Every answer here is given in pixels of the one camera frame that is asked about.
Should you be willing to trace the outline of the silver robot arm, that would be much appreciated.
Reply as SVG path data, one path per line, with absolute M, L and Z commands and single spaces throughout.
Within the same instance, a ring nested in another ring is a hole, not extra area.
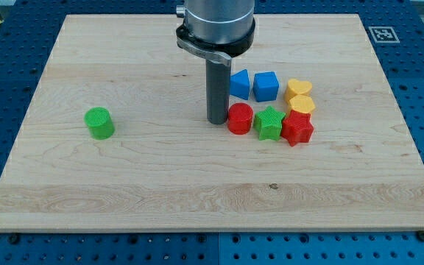
M 183 23 L 176 29 L 177 45 L 212 63 L 231 66 L 253 42 L 254 0 L 185 0 L 177 7 Z

